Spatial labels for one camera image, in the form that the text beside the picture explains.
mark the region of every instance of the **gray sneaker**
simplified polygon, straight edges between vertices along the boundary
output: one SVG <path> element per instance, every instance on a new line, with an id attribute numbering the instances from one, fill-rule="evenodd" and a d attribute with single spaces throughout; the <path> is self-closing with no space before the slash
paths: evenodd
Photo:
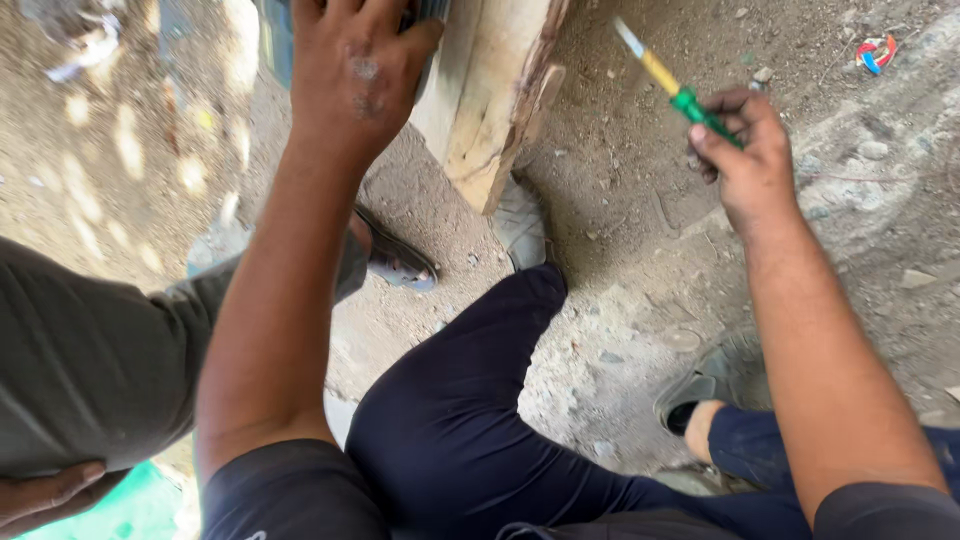
<path id="1" fill-rule="evenodd" d="M 693 408 L 705 400 L 720 400 L 747 409 L 770 409 L 770 387 L 760 339 L 753 332 L 734 331 L 714 341 L 670 384 L 654 403 L 660 424 L 683 435 Z"/>
<path id="2" fill-rule="evenodd" d="M 530 182 L 518 181 L 511 174 L 490 224 L 516 272 L 554 261 L 548 221 L 537 190 Z"/>

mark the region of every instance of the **sandy soil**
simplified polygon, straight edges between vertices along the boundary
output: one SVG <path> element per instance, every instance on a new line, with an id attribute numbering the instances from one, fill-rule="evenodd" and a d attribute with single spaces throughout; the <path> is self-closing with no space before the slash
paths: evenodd
<path id="1" fill-rule="evenodd" d="M 182 6 L 183 22 L 158 40 L 159 8 L 131 2 L 112 69 L 62 86 L 42 74 L 62 51 L 11 3 L 0 5 L 1 234 L 154 289 L 182 278 L 193 239 L 229 195 L 238 218 L 255 221 L 290 109 L 251 69 L 248 3 Z M 685 122 L 613 36 L 615 13 L 701 92 L 775 70 L 769 91 L 793 136 L 804 210 L 855 308 L 926 421 L 960 412 L 945 392 L 960 385 L 960 173 L 947 168 L 960 168 L 950 153 L 960 74 L 942 60 L 960 48 L 956 4 L 573 0 L 556 52 L 567 82 L 520 159 L 550 203 L 573 286 L 534 356 L 524 417 L 589 456 L 612 443 L 604 465 L 624 472 L 685 461 L 652 414 L 658 389 L 695 357 L 672 336 L 706 344 L 753 324 L 743 249 L 717 189 L 688 169 Z M 879 77 L 850 65 L 860 39 L 885 29 L 903 46 L 893 65 Z M 78 100 L 85 123 L 69 115 Z M 863 143 L 886 150 L 870 159 Z M 438 261 L 442 283 L 419 295 L 370 278 L 337 307 L 329 382 L 347 400 L 510 271 L 486 220 L 409 128 L 359 200 Z M 941 279 L 904 288 L 908 269 Z"/>

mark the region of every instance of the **fingernail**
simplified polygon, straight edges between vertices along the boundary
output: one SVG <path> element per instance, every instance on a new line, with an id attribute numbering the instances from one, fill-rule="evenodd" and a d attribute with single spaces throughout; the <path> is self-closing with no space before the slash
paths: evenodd
<path id="1" fill-rule="evenodd" d="M 703 124 L 695 124 L 690 128 L 690 140 L 694 144 L 700 144 L 707 138 L 707 128 Z"/>
<path id="2" fill-rule="evenodd" d="M 99 480 L 107 469 L 103 463 L 90 463 L 84 467 L 84 481 L 92 482 Z"/>

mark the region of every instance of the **dark blue trousers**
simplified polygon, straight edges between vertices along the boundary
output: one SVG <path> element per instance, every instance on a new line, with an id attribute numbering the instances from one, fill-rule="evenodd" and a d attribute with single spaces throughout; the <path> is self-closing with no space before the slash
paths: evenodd
<path id="1" fill-rule="evenodd" d="M 347 453 L 395 538 L 492 540 L 513 522 L 559 526 L 664 508 L 745 540 L 811 538 L 773 413 L 726 407 L 709 436 L 721 470 L 770 489 L 706 498 L 607 471 L 520 420 L 516 399 L 530 355 L 565 297 L 552 265 L 505 279 L 398 361 L 360 403 Z M 927 434 L 956 496 L 960 431 Z"/>

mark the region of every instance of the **sleeve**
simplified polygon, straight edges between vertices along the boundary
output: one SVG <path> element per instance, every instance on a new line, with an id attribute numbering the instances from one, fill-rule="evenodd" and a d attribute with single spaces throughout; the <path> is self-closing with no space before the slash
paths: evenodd
<path id="1" fill-rule="evenodd" d="M 914 485 L 861 483 L 820 504 L 814 540 L 947 540 L 960 537 L 960 506 L 948 495 Z"/>
<path id="2" fill-rule="evenodd" d="M 201 498 L 204 540 L 387 540 L 383 516 L 350 459 L 319 440 L 241 455 Z"/>

